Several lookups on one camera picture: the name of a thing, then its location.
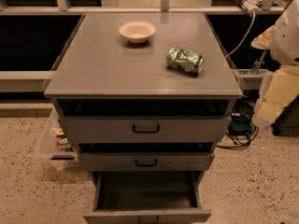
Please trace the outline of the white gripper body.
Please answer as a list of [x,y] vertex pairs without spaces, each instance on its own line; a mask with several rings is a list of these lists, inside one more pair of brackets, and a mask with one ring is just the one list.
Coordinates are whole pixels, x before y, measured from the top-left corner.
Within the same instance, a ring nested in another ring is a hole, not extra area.
[[281,64],[299,64],[299,0],[293,0],[274,24],[270,55]]

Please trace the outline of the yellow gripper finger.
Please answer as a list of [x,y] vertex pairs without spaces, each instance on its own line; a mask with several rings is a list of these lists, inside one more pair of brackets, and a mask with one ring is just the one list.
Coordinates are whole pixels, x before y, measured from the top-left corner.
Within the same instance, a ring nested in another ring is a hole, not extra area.
[[282,65],[275,72],[267,72],[254,106],[253,124],[258,127],[271,126],[298,95],[298,66]]
[[267,28],[263,33],[255,37],[251,46],[256,49],[269,49],[272,40],[273,26]]

